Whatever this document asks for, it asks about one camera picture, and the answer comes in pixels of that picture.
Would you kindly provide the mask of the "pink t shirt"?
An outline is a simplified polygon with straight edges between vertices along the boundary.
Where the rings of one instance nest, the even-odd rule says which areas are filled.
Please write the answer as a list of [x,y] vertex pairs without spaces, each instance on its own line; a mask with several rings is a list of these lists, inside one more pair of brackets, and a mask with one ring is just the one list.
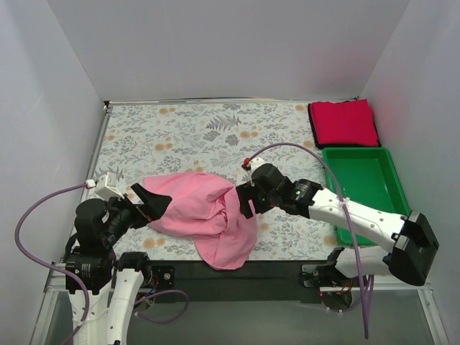
[[172,201],[149,226],[169,236],[192,239],[198,254],[216,270],[237,270],[258,240],[257,218],[240,212],[236,186],[217,175],[181,172],[147,177],[143,186]]

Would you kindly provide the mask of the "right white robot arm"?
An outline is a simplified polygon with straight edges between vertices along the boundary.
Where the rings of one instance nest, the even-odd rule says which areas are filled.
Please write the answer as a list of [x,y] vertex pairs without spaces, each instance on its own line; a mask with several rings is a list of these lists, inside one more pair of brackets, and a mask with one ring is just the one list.
[[259,158],[242,167],[250,180],[238,185],[236,191],[241,214],[247,219],[279,208],[290,215],[354,231],[373,242],[358,253],[352,248],[335,248],[323,264],[305,273],[306,279],[317,285],[339,286],[366,275],[392,275],[413,286],[426,283],[439,243],[423,214],[403,216],[341,200],[313,181],[291,181]]

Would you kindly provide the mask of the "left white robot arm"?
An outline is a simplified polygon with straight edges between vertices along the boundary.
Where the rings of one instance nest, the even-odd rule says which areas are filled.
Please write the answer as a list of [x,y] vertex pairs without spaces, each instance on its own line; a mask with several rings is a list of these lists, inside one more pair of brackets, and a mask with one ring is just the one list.
[[151,193],[138,183],[132,190],[140,203],[113,194],[106,201],[88,199],[75,210],[78,246],[68,249],[65,259],[66,270],[80,279],[65,279],[73,325],[78,329],[74,344],[125,344],[138,291],[152,281],[147,253],[125,252],[117,257],[114,245],[128,230],[160,219],[172,198]]

